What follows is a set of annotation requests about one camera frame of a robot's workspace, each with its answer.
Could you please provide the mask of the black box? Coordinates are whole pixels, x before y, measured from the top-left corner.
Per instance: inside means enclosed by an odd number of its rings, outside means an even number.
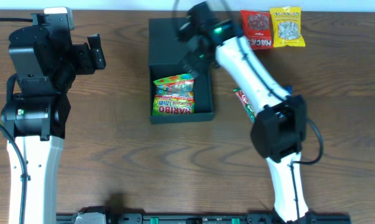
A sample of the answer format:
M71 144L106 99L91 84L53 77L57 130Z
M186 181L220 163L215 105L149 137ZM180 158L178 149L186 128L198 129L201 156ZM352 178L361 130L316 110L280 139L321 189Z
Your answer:
M153 105L156 94L155 80L189 71L198 75L193 87L194 113L154 116L153 109L150 109L152 124L211 121L214 118L211 65L206 60L194 62L194 56L186 45L176 40L171 18L149 19L150 105Z

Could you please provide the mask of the green Haribo candy bag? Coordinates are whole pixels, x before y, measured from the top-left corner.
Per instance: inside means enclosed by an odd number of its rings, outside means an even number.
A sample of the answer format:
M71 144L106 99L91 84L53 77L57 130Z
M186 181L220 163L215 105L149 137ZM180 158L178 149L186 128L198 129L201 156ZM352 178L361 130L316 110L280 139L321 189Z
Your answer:
M153 116L193 114L195 112L194 83L190 73L160 78L153 81L155 96Z

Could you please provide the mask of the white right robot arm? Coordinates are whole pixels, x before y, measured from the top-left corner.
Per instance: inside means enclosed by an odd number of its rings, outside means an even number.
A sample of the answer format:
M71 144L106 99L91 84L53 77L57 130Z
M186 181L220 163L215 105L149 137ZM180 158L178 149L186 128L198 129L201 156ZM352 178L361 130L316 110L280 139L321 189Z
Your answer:
M233 19L220 22L207 2L189 9L187 19L176 27L178 40L205 38L208 53L246 95L255 116L251 141L269 166L274 210L283 222L298 223L308 212L299 168L307 130L305 100L292 96L273 79Z

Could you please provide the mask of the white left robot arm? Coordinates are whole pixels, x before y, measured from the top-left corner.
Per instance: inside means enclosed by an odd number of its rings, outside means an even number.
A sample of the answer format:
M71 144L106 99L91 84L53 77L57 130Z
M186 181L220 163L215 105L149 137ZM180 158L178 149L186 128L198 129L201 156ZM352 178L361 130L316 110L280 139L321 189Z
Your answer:
M1 120L9 136L10 223L55 223L57 174L77 75L106 66L98 34L74 44L72 12L47 8L9 36L16 70L6 84Z

